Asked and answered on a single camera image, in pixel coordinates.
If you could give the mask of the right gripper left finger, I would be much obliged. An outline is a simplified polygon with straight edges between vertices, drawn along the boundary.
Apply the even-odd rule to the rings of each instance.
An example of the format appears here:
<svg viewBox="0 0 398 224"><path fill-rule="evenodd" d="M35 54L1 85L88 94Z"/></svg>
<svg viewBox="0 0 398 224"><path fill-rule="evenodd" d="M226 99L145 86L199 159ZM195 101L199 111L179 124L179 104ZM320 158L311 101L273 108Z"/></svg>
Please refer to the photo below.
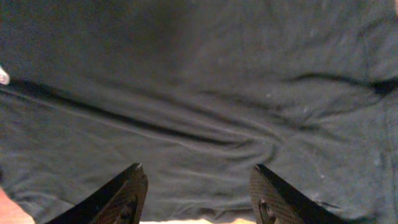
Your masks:
<svg viewBox="0 0 398 224"><path fill-rule="evenodd" d="M139 224L147 189L142 165L133 164L47 224Z"/></svg>

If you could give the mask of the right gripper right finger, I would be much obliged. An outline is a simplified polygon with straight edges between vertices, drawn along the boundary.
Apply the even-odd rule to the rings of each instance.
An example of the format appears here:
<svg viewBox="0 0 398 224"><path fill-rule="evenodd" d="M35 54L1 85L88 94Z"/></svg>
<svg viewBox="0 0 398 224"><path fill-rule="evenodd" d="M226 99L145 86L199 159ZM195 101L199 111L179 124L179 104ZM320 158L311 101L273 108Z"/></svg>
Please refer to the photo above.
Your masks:
<svg viewBox="0 0 398 224"><path fill-rule="evenodd" d="M344 224L262 164L250 175L251 203L257 224Z"/></svg>

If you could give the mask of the black Nike t-shirt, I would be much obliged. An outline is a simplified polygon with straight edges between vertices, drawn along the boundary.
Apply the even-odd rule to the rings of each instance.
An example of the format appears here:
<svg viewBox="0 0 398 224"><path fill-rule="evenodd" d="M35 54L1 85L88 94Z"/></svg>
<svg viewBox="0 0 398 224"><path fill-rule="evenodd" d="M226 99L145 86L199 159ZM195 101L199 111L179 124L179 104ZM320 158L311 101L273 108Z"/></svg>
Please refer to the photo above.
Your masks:
<svg viewBox="0 0 398 224"><path fill-rule="evenodd" d="M37 223L133 163L145 222L252 220L264 164L397 222L394 1L2 1L1 188Z"/></svg>

